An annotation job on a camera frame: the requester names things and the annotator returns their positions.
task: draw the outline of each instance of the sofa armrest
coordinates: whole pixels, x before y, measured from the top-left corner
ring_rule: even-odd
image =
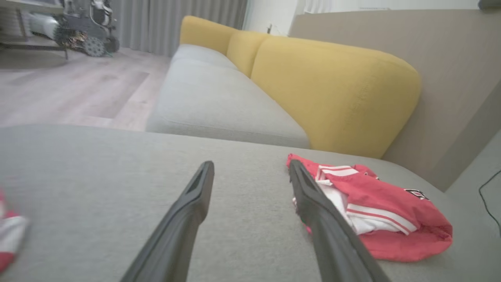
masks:
[[[180,44],[192,44],[216,50],[226,55],[229,40],[237,29],[201,18],[186,16],[181,25]]]

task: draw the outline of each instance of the yellow cushion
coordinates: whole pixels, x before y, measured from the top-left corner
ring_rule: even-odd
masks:
[[[315,150],[381,158],[413,112],[418,73],[392,55],[270,37],[251,79],[305,130]]]
[[[207,47],[226,55],[229,40],[237,31],[208,20],[186,16],[181,25],[179,43]]]
[[[251,77],[254,58],[258,53],[261,43],[271,35],[251,31],[238,31],[233,33],[229,41],[226,56],[246,76]]]

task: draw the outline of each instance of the laminate flooring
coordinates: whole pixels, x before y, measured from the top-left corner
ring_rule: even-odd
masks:
[[[144,131],[169,58],[122,48],[113,57],[0,50],[0,127],[74,124]]]

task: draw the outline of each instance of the clothing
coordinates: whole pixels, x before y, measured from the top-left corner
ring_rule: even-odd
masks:
[[[290,154],[315,178],[377,259],[418,261],[452,244],[452,226],[420,191],[380,181],[362,165],[319,165]]]
[[[28,220],[13,211],[8,211],[0,192],[0,272],[14,260],[23,240]]]

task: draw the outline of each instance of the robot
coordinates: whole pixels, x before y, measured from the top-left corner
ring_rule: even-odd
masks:
[[[83,50],[92,57],[117,52],[120,43],[112,34],[116,27],[110,0],[90,0],[87,5],[79,2],[60,0],[65,11],[54,17],[58,22],[54,41],[59,46]]]

